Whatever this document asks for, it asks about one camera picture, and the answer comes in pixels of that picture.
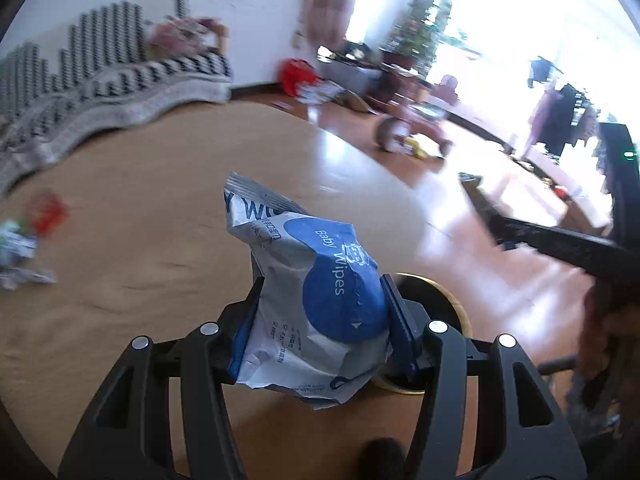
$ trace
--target red bag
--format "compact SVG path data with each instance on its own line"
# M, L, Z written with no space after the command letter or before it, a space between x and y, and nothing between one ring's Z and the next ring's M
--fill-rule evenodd
M299 83L316 83L316 70L304 59L286 59L280 67L280 84L285 94L295 97Z

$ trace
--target metal screw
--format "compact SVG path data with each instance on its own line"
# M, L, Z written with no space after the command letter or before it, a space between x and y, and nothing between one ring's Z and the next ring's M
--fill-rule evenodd
M449 327L444 321L436 320L429 323L429 330L435 332L436 334L442 334L443 332L446 332L447 328Z
M220 327L213 322L205 323L200 327L200 333L204 335L214 335L218 333L218 330L220 330Z
M498 338L498 343L500 343L502 346L506 346L507 348L513 348L514 346L516 346L516 338L514 338L514 336L512 336L511 334L502 334Z
M148 337L145 337L143 335L139 335L137 338L135 338L131 342L131 346L133 346L133 348L135 348L136 350L142 350L143 348L146 348L148 344L149 344Z

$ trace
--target red toy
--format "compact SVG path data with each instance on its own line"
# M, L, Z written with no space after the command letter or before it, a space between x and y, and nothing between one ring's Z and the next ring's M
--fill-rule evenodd
M65 205L53 191L46 189L34 195L24 211L24 224L39 238L55 229L66 216Z
M564 186L553 186L552 189L560 200L566 200L569 197L569 190Z
M320 78L314 68L304 59L286 59L280 67L280 83L285 94L297 96L299 83L315 84Z

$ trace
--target hanging clothes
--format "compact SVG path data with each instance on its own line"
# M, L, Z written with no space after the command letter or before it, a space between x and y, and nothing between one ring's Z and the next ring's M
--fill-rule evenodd
M550 81L545 85L545 93L542 94L540 101L536 105L535 110L531 117L529 118L529 124L531 125L531 131L529 134L529 139L524 145L523 154L527 155L529 148L539 142L540 135L542 134L542 129L545 126L546 118L549 117L549 113L551 112L551 108L554 103L558 101L560 97L560 92L555 88L556 82Z
M600 127L598 126L598 111L593 106L588 105L580 117L578 124L576 124L576 127L574 128L572 144L575 146L578 139L582 139L586 142L590 137L599 136Z
M553 65L548 59L538 56L537 60L531 62L529 78L538 83L546 83Z
M573 138L574 111L578 98L583 94L571 85L566 84L560 91L560 98L553 103L549 115L542 127L538 142L544 142L549 153L560 156L564 145Z

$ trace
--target baby wipes package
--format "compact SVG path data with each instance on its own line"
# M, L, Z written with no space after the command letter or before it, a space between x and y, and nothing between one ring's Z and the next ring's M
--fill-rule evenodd
M384 363L388 313L378 266L352 225L232 173L226 228L264 276L238 382L347 401Z

